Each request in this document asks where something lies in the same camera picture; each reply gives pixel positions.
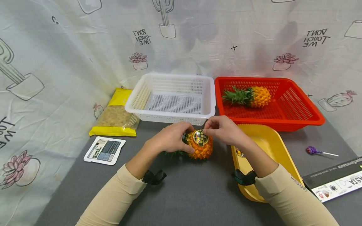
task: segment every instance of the food package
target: food package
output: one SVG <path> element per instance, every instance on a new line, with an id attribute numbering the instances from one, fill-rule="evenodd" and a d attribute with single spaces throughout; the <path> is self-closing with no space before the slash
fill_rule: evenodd
<path id="1" fill-rule="evenodd" d="M 183 141 L 193 147 L 195 152 L 189 154 L 194 159 L 209 158 L 212 154 L 212 137 L 202 133 L 203 129 L 185 133 Z"/>
<path id="2" fill-rule="evenodd" d="M 136 136 L 139 118 L 125 110 L 131 90 L 116 88 L 112 99 L 97 120 L 89 135 L 98 136 Z"/>

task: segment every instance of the bag of pasta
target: bag of pasta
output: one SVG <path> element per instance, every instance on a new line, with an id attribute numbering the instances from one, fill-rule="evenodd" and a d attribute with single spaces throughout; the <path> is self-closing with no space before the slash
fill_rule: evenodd
<path id="1" fill-rule="evenodd" d="M 96 126 L 89 135 L 99 136 L 136 136 L 139 118 L 125 110 L 125 104 L 132 90 L 116 88 L 112 99 L 103 111 Z"/>

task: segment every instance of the yellow plastic tray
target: yellow plastic tray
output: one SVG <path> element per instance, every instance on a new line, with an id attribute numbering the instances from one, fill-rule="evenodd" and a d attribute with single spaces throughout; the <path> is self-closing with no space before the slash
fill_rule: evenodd
<path id="1" fill-rule="evenodd" d="M 259 145 L 274 161 L 280 163 L 284 168 L 301 184 L 302 179 L 295 168 L 287 148 L 280 135 L 272 128 L 265 125 L 239 124 L 240 129 L 246 133 L 255 143 Z M 239 169 L 243 174 L 253 170 L 245 157 L 236 153 L 235 146 L 231 146 L 235 169 Z M 255 185 L 243 186 L 239 184 L 242 194 L 251 201 L 265 202 L 255 187 Z"/>

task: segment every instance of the gray tabletop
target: gray tabletop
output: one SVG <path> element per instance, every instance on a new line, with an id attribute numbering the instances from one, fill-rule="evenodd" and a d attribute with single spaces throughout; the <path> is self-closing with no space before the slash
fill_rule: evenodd
<path id="1" fill-rule="evenodd" d="M 84 162 L 94 141 L 91 137 L 67 176 L 54 193 L 36 225 L 75 225 L 90 201 L 116 171 L 129 161 L 143 143 L 167 126 L 142 121 L 137 138 L 123 137 L 125 146 L 114 166 Z M 301 176 L 351 160 L 356 154 L 329 122 L 280 133 Z M 307 146 L 339 154 L 338 158 L 309 156 Z M 231 177 L 234 170 L 230 146 L 214 140 L 210 159 L 197 161 L 160 154 L 151 166 L 167 177 L 159 186 L 148 185 L 132 203 L 121 225 L 284 225 L 268 204 L 247 200 Z M 325 203 L 340 225 L 359 225 L 362 189 Z"/>

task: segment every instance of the beige sleeve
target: beige sleeve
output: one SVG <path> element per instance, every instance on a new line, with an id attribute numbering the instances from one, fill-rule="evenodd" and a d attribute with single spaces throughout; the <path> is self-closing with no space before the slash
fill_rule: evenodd
<path id="1" fill-rule="evenodd" d="M 264 178 L 256 178 L 259 194 L 288 226 L 338 225 L 327 208 L 282 166 Z"/>
<path id="2" fill-rule="evenodd" d="M 145 187 L 146 184 L 136 179 L 124 164 L 94 197 L 77 226 L 118 226 Z"/>

